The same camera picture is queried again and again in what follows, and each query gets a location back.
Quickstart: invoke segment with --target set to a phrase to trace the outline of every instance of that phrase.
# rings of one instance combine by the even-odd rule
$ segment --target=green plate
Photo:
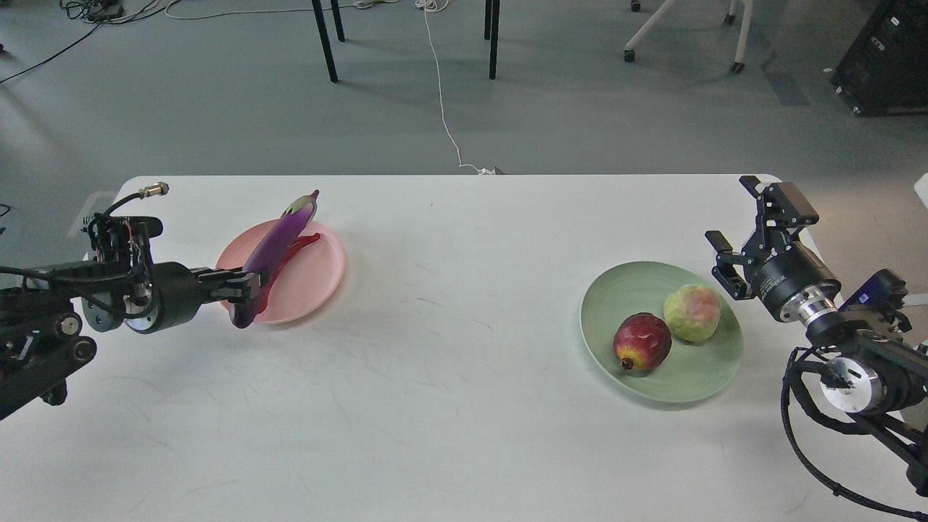
[[[606,270],[593,281],[580,306],[580,329],[586,347],[600,367],[619,385],[653,400],[693,402],[711,397],[735,377],[741,366],[741,326],[722,299],[715,334],[701,345],[673,337],[667,359],[649,372],[627,372],[612,349],[612,339],[628,316],[650,312],[664,318],[664,299],[688,283],[712,286],[680,267],[638,261]]]

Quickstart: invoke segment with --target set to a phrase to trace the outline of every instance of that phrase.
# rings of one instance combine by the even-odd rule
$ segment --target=chair leg
[[[738,35],[738,48],[735,50],[735,61],[731,65],[734,72],[744,70],[744,48],[748,43],[748,32],[751,30],[751,16],[754,13],[754,0],[742,0],[744,3],[744,16],[741,17],[741,33]]]
[[[648,21],[644,22],[644,25],[641,26],[641,29],[638,29],[638,32],[632,36],[632,39],[629,40],[627,44],[625,44],[625,51],[634,51],[635,47],[638,45],[638,42],[644,39],[648,32],[651,31],[651,28],[657,25],[657,22],[661,21],[661,18],[663,18],[664,15],[667,14],[667,11],[673,8],[674,4],[676,3],[677,0],[665,0],[661,7],[658,8],[653,15],[651,15]]]
[[[339,82],[339,75],[335,72],[335,59],[332,57],[332,46],[329,43],[329,31],[326,29],[326,18],[322,16],[322,0],[313,1],[313,13],[316,15],[316,26],[319,28],[319,40],[322,41],[322,54],[326,57],[326,67],[329,68],[329,79],[333,84]]]
[[[490,79],[496,79],[496,48],[499,42],[499,0],[493,0],[492,20],[490,21]]]
[[[332,18],[335,19],[335,34],[339,42],[345,41],[345,30],[342,28],[342,12],[339,10],[339,0],[332,0]]]

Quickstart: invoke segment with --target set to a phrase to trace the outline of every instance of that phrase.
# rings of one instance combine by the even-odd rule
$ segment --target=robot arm
[[[775,320],[799,320],[806,327],[811,347],[797,348],[804,351],[800,357],[793,352],[783,378],[783,420],[791,443],[790,392],[818,424],[845,435],[877,438],[909,465],[907,477],[916,492],[928,496],[925,429],[890,415],[924,400],[928,383],[925,346],[913,348],[902,337],[911,329],[898,310],[907,294],[905,282],[890,270],[880,270],[837,307],[834,298],[841,283],[799,240],[803,228],[818,222],[818,214],[806,198],[792,183],[763,187],[756,177],[743,176],[741,184],[757,201],[754,234],[739,252],[717,230],[709,230],[705,236],[715,249],[713,275],[732,298],[758,297]],[[845,412],[850,422],[831,418],[818,409],[802,379],[808,373],[818,376],[825,399]],[[809,467],[794,444],[793,448]],[[835,494],[855,502],[862,498],[855,498],[855,493],[840,485],[835,487],[833,481],[816,477]]]
[[[153,333],[193,319],[205,303],[248,303],[261,294],[267,274],[152,263],[149,240],[161,234],[161,221],[111,215],[125,202],[167,190],[164,183],[147,187],[95,215],[86,228],[94,260],[0,268],[22,276],[21,285],[0,289],[0,420],[37,397],[61,404],[67,377],[94,358],[97,344],[81,335],[75,297],[98,332],[126,323]]]

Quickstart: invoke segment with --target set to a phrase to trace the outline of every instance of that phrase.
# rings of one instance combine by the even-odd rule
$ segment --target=plate rim
[[[590,290],[592,290],[593,286],[596,284],[597,281],[599,281],[599,279],[601,279],[603,276],[605,276],[607,273],[609,273],[612,270],[615,270],[617,268],[627,267],[630,265],[660,265],[664,267],[670,267],[676,270],[687,272],[691,276],[695,277],[697,280],[702,281],[705,284],[709,283],[709,281],[706,281],[705,278],[703,278],[699,274],[696,274],[692,270],[688,270],[686,268],[673,265],[671,263],[666,263],[664,261],[650,261],[650,260],[627,261],[627,262],[620,263],[618,265],[614,265],[612,267],[606,268],[605,270],[601,271],[595,278],[593,278],[593,280],[586,287],[586,290],[584,291],[584,294],[583,294],[583,298],[580,300],[580,307],[577,312],[577,317],[580,322],[580,325],[579,325],[580,336],[583,337],[583,343],[584,343],[584,346],[586,347],[586,352],[589,354],[591,358],[593,358],[593,361],[596,363],[596,366],[599,368],[599,370],[602,371],[606,376],[608,376],[609,380],[612,383],[619,385],[622,389],[627,390],[640,398],[645,398],[645,399],[658,402],[658,403],[663,403],[663,404],[674,404],[674,405],[692,404],[692,403],[700,402],[703,400],[707,400],[711,398],[712,396],[718,394],[725,388],[727,388],[728,385],[730,385],[731,382],[734,381],[735,376],[738,375],[738,372],[741,369],[741,365],[743,364],[743,361],[744,361],[744,334],[741,328],[741,322],[738,320],[738,316],[735,314],[734,308],[732,308],[731,305],[728,303],[728,301],[726,301],[725,298],[721,295],[719,296],[719,298],[722,300],[722,307],[723,309],[727,308],[731,312],[731,317],[734,320],[735,327],[737,328],[738,338],[740,342],[739,342],[739,349],[738,349],[738,360],[734,363],[734,366],[735,366],[734,371],[731,373],[731,376],[727,380],[725,380],[725,382],[721,383],[720,386],[714,391],[712,391],[711,393],[701,394],[700,396],[694,397],[694,398],[658,398],[653,395],[644,393],[640,390],[637,390],[636,388],[632,386],[627,385],[626,383],[622,382],[618,377],[610,373],[602,365],[602,363],[599,361],[599,358],[597,358],[596,354],[593,353],[593,349],[592,347],[590,347],[589,342],[586,339],[586,332],[584,330],[584,314],[583,314],[584,304],[587,298],[589,297]]]
[[[268,219],[268,220],[266,220],[266,221],[263,221],[263,222],[261,222],[261,223],[257,223],[257,224],[255,224],[255,225],[252,225],[252,226],[250,226],[250,227],[245,228],[244,230],[242,230],[239,234],[236,235],[235,238],[232,239],[232,241],[230,241],[230,242],[226,245],[226,247],[223,249],[222,253],[219,254],[219,257],[216,259],[216,266],[219,268],[219,266],[220,266],[219,261],[222,260],[223,256],[224,256],[224,255],[226,254],[226,252],[228,251],[229,247],[231,247],[231,246],[235,243],[235,241],[238,240],[238,238],[240,238],[240,237],[242,237],[243,235],[247,234],[248,232],[254,230],[255,228],[264,227],[264,226],[267,226],[267,225],[269,225],[269,224],[276,223],[276,222],[279,221],[279,220],[280,220],[280,218]],[[289,315],[287,315],[286,317],[277,318],[277,319],[273,319],[273,320],[262,319],[261,316],[264,314],[264,312],[262,312],[262,313],[258,314],[257,316],[255,316],[254,322],[261,323],[261,324],[282,324],[282,323],[285,323],[285,322],[292,322],[292,321],[295,321],[295,320],[298,320],[298,319],[302,319],[302,318],[304,318],[304,317],[306,317],[306,316],[312,314],[313,312],[319,310],[322,306],[324,306],[324,305],[328,302],[328,300],[332,297],[332,295],[335,294],[335,291],[338,289],[338,287],[342,284],[342,277],[344,277],[345,266],[347,265],[347,262],[346,262],[347,256],[346,256],[346,253],[345,253],[344,243],[342,243],[341,238],[339,238],[338,234],[335,233],[335,230],[333,230],[332,227],[330,227],[329,225],[326,225],[326,224],[323,223],[322,221],[319,221],[319,220],[316,220],[316,219],[314,219],[314,220],[310,221],[309,223],[307,223],[307,224],[306,224],[306,227],[304,227],[303,230],[301,231],[301,234],[302,234],[303,232],[305,232],[308,228],[312,227],[313,225],[316,225],[317,227],[322,228],[321,232],[322,232],[323,241],[324,241],[326,244],[328,244],[328,245],[334,247],[334,249],[335,249],[336,251],[338,251],[338,252],[341,253],[340,258],[341,258],[342,261],[341,261],[340,263],[333,263],[333,265],[334,265],[334,266],[337,266],[337,268],[338,268],[338,269],[336,270],[337,277],[335,277],[335,278],[332,279],[332,280],[333,280],[333,283],[330,285],[330,287],[328,287],[328,288],[326,289],[325,292],[322,293],[322,294],[325,295],[325,296],[322,298],[321,302],[319,303],[319,305],[318,305],[317,307],[312,308],[312,309],[309,309],[309,310],[306,310],[306,311],[302,311],[302,310],[301,310],[300,312],[297,312],[296,315],[289,314]],[[228,304],[227,301],[225,301],[225,300],[224,300],[224,301],[220,301],[220,304],[222,305],[223,308],[226,309],[226,311],[228,311],[228,309],[229,309],[229,304]]]

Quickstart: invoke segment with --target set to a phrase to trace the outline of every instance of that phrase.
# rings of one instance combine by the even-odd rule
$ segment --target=gray floor
[[[912,188],[928,170],[928,116],[856,117],[825,72],[876,4],[758,2],[739,75],[728,72],[738,33],[720,23],[723,0],[680,3],[634,64],[623,46],[656,1],[632,13],[625,0],[504,0],[495,81],[482,0],[452,0],[428,22],[463,163],[516,174],[771,174],[796,182],[821,214],[813,235],[846,287],[888,267],[928,292],[928,210]],[[198,0],[172,13],[308,5]],[[80,258],[75,220],[133,176],[473,175],[442,125],[422,11],[402,0],[342,15],[337,85],[309,12],[162,13],[101,27],[0,85],[0,202],[12,207],[0,218],[0,264]],[[52,2],[0,4],[0,78],[90,28]]]

